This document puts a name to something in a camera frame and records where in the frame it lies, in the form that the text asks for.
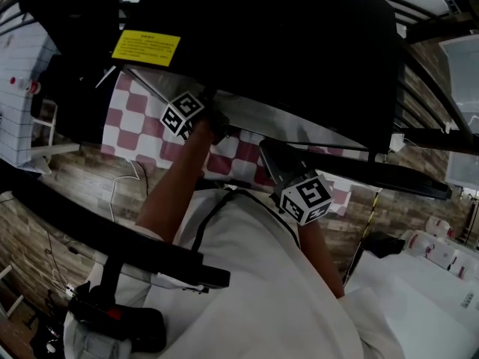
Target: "black strap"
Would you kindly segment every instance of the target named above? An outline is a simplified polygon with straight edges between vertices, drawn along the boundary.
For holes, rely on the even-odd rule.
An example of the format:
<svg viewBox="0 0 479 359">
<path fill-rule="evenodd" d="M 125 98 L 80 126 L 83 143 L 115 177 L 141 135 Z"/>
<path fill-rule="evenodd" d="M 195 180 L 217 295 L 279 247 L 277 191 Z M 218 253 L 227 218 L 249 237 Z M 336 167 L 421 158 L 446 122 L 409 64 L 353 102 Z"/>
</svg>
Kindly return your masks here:
<svg viewBox="0 0 479 359">
<path fill-rule="evenodd" d="M 262 207 L 264 207 L 269 214 L 271 214 L 274 218 L 276 218 L 276 221 L 278 221 L 283 227 L 290 232 L 291 236 L 294 239 L 294 242 L 296 243 L 296 246 L 299 248 L 299 242 L 298 238 L 296 237 L 296 234 L 294 231 L 289 227 L 289 225 L 284 222 L 283 218 L 281 218 L 279 215 L 277 215 L 275 212 L 273 212 L 268 206 L 266 206 L 264 203 L 262 203 L 260 200 L 258 200 L 255 196 L 249 194 L 247 191 L 244 190 L 235 190 L 235 191 L 229 191 L 223 198 L 220 200 L 216 206 L 211 210 L 210 214 L 206 216 L 206 218 L 200 223 L 200 226 L 198 227 L 198 231 L 196 232 L 196 237 L 195 241 L 193 242 L 192 250 L 193 251 L 198 251 L 200 246 L 201 246 L 201 241 L 203 241 L 203 235 L 204 235 L 204 229 L 206 228 L 208 222 L 210 222 L 211 218 L 224 206 L 228 201 L 233 198 L 234 195 L 236 194 L 241 194 L 244 195 L 248 198 L 251 198 L 254 202 L 259 203 Z"/>
</svg>

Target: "person's left arm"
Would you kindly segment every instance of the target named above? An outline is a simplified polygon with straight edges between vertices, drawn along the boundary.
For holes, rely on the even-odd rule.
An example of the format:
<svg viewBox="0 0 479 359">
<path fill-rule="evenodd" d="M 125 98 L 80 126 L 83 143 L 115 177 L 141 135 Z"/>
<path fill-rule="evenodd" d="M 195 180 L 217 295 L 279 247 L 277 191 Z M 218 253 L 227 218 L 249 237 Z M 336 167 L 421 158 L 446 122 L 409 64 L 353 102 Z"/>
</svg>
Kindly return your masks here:
<svg viewBox="0 0 479 359">
<path fill-rule="evenodd" d="M 208 120 L 199 120 L 180 155 L 141 207 L 136 224 L 173 242 L 195 191 L 214 134 Z"/>
</svg>

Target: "person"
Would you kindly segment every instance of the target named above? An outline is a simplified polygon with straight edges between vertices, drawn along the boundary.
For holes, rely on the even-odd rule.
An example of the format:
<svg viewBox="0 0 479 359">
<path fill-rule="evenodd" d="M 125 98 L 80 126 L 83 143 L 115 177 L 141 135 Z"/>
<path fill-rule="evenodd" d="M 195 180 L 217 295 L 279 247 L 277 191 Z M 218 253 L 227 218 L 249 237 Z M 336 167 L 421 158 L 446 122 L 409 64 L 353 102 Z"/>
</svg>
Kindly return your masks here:
<svg viewBox="0 0 479 359">
<path fill-rule="evenodd" d="M 198 189 L 215 139 L 208 120 L 196 123 L 179 156 L 144 202 L 138 231 L 191 248 L 196 230 L 228 193 Z M 199 251 L 204 264 L 231 272 L 230 286 L 198 294 L 151 286 L 122 274 L 117 303 L 163 314 L 167 345 L 135 358 L 404 358 L 367 289 L 349 295 L 320 226 L 298 226 L 301 248 L 271 214 L 237 195 L 208 222 Z M 99 283 L 97 265 L 89 280 Z"/>
</svg>

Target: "table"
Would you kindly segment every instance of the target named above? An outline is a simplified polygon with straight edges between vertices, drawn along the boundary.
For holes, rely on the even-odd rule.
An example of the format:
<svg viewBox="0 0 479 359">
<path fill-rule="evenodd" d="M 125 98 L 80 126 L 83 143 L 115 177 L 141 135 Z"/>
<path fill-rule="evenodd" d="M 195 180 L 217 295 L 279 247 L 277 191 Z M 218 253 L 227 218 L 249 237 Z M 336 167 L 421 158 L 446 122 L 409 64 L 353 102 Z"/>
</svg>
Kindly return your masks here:
<svg viewBox="0 0 479 359">
<path fill-rule="evenodd" d="M 18 5 L 14 5 L 1 21 L 18 12 Z M 5 25 L 0 22 L 0 32 L 30 19 L 32 17 L 26 14 Z M 10 83 L 12 77 L 38 80 L 55 51 L 55 44 L 37 22 L 0 36 L 0 158 L 16 168 L 48 173 L 48 166 L 41 157 L 79 149 L 77 144 L 32 148 L 32 95 Z"/>
<path fill-rule="evenodd" d="M 159 119 L 166 105 L 125 73 L 118 76 L 110 100 L 103 132 L 102 152 L 131 161 L 169 168 L 184 141 L 173 136 Z M 212 146 L 203 171 L 209 180 L 218 180 L 259 191 L 271 192 L 273 181 L 266 175 L 260 158 L 263 136 L 241 130 Z M 309 147 L 318 153 L 358 158 L 359 152 Z M 334 201 L 330 211 L 344 215 L 354 182 L 326 175 Z"/>
</svg>

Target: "shirt sleeve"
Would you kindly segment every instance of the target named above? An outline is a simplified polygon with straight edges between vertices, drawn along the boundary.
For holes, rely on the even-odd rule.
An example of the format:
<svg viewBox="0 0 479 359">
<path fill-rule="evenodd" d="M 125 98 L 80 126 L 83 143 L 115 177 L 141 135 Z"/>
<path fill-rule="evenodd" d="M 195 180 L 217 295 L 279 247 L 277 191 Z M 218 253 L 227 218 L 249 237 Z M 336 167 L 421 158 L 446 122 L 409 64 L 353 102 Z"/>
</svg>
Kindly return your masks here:
<svg viewBox="0 0 479 359">
<path fill-rule="evenodd" d="M 339 299 L 358 330 L 364 359 L 405 359 L 403 349 L 378 307 L 371 289 L 359 289 Z"/>
</svg>

